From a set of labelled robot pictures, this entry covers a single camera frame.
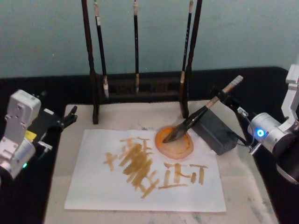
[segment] metal bracket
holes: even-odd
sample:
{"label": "metal bracket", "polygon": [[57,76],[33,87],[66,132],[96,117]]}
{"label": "metal bracket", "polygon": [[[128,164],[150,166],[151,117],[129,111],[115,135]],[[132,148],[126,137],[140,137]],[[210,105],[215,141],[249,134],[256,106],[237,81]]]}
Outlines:
{"label": "metal bracket", "polygon": [[299,65],[292,64],[289,73],[286,77],[286,83],[288,84],[288,91],[286,93],[284,102],[281,106],[284,117],[287,120],[278,128],[285,132],[290,130],[292,132],[297,131],[299,127],[298,117],[296,110],[299,104]]}
{"label": "metal bracket", "polygon": [[47,143],[45,143],[45,142],[43,142],[43,141],[39,141],[38,144],[39,144],[40,146],[42,146],[42,147],[45,148],[45,149],[44,149],[44,152],[45,152],[45,153],[48,152],[49,150],[52,150],[52,148],[53,148],[53,146],[51,146],[51,145],[49,145],[49,144],[47,144]]}
{"label": "metal bracket", "polygon": [[11,95],[7,107],[7,122],[4,136],[0,141],[0,156],[10,160],[24,140],[26,130],[37,118],[41,108],[41,101],[18,90]]}

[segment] wall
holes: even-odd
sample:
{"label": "wall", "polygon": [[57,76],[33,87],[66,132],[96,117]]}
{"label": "wall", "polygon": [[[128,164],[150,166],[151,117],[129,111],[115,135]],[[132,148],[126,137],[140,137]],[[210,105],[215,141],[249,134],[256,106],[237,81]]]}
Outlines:
{"label": "wall", "polygon": [[[98,0],[108,73],[135,70],[133,2]],[[140,72],[181,70],[188,4],[139,0]],[[101,73],[92,0],[88,8]],[[204,0],[193,69],[289,69],[299,51],[298,8],[295,0]],[[88,72],[80,0],[0,2],[0,77]]]}

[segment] paper sheet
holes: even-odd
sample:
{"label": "paper sheet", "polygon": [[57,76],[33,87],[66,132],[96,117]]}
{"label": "paper sheet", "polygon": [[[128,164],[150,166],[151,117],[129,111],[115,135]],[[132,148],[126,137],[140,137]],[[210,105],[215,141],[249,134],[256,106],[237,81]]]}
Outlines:
{"label": "paper sheet", "polygon": [[[112,131],[112,130],[85,130],[79,150],[77,163],[72,176],[70,189],[65,201],[65,209],[74,210],[155,210],[155,211],[226,211],[222,185],[215,158],[215,153],[193,131],[189,130],[194,151],[183,160],[172,160],[161,154],[155,147],[156,131]],[[134,138],[134,143],[144,144],[147,140],[147,152],[153,161],[149,175],[156,170],[151,179],[159,180],[156,187],[145,197],[141,188],[135,189],[128,183],[128,175],[119,164],[121,154],[125,150],[127,141],[120,140]],[[113,171],[107,161],[107,153],[114,158]],[[196,180],[191,183],[190,177],[180,176],[179,182],[174,182],[175,168],[167,168],[164,163],[179,163],[181,173],[186,176],[196,174]],[[163,189],[166,171],[170,171],[167,185],[181,184],[179,187]],[[150,186],[148,179],[142,181],[145,189]]]}

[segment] brush handle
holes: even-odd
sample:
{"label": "brush handle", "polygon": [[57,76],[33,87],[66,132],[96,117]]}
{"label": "brush handle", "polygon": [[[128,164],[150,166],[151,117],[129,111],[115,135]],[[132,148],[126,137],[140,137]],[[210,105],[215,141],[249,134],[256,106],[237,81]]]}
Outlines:
{"label": "brush handle", "polygon": [[193,10],[193,0],[191,0],[189,3],[189,13],[192,13],[192,10]]}
{"label": "brush handle", "polygon": [[206,112],[208,108],[206,106],[203,106],[193,114],[191,114],[184,122],[183,124],[186,126],[187,130],[191,128]]}
{"label": "brush handle", "polygon": [[93,4],[93,9],[94,9],[94,15],[96,18],[96,22],[97,22],[97,26],[101,25],[101,21],[100,21],[100,10],[99,10],[99,5],[97,2],[95,2]]}
{"label": "brush handle", "polygon": [[[231,91],[233,88],[235,88],[241,81],[243,80],[242,76],[238,76],[236,77],[233,81],[231,81],[230,84],[228,84],[222,91],[224,93],[228,93],[229,91]],[[210,108],[211,106],[213,106],[215,103],[217,103],[218,101],[218,97],[214,97],[213,99],[211,99],[207,104],[206,107]]]}
{"label": "brush handle", "polygon": [[134,35],[135,35],[135,91],[139,92],[139,49],[138,49],[138,2],[135,0],[134,11]]}

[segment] calligraphy brush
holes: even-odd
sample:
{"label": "calligraphy brush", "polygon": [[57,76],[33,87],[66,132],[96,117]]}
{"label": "calligraphy brush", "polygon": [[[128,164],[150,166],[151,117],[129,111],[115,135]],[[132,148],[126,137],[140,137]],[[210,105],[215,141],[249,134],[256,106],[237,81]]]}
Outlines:
{"label": "calligraphy brush", "polygon": [[99,10],[99,5],[96,0],[94,0],[93,6],[94,6],[95,21],[97,24],[98,39],[99,39],[99,46],[100,46],[100,55],[101,55],[102,70],[103,70],[103,86],[104,86],[105,95],[108,98],[109,97],[109,89],[108,89],[108,79],[107,79],[107,73],[106,73],[103,37],[102,37],[102,30],[101,30],[100,10]]}
{"label": "calligraphy brush", "polygon": [[134,10],[134,33],[135,33],[135,87],[136,93],[139,92],[139,50],[138,50],[138,2],[135,0],[133,5]]}
{"label": "calligraphy brush", "polygon": [[[234,87],[236,87],[243,80],[242,76],[236,77],[230,84],[228,84],[222,91],[224,93],[228,93]],[[189,128],[193,127],[193,125],[207,112],[207,110],[213,106],[217,101],[218,97],[214,97],[211,99],[205,106],[194,112],[190,115],[183,123],[176,126],[169,135],[163,140],[163,143],[168,143],[175,141],[181,137],[183,137]]]}
{"label": "calligraphy brush", "polygon": [[184,78],[184,85],[183,85],[183,91],[181,94],[181,110],[183,112],[183,117],[187,118],[189,115],[188,111],[188,83],[189,78],[192,73],[192,61],[194,56],[194,49],[196,44],[196,38],[197,38],[197,32],[199,27],[199,19],[200,19],[200,12],[201,12],[201,6],[202,6],[202,0],[197,0],[196,9],[195,9],[195,16],[194,16],[194,23],[192,28],[192,35],[190,40],[190,50],[189,50],[189,57],[188,57],[188,64],[185,70],[185,78]]}
{"label": "calligraphy brush", "polygon": [[183,58],[183,68],[182,68],[182,73],[181,73],[181,82],[180,82],[180,89],[179,89],[179,94],[178,94],[179,101],[182,101],[182,98],[183,98],[185,68],[186,68],[186,59],[187,59],[187,51],[188,51],[190,24],[191,24],[191,17],[192,17],[192,8],[193,8],[193,0],[191,0],[190,3],[189,3],[189,14],[188,14],[188,22],[187,22],[187,32],[186,32],[184,58]]}

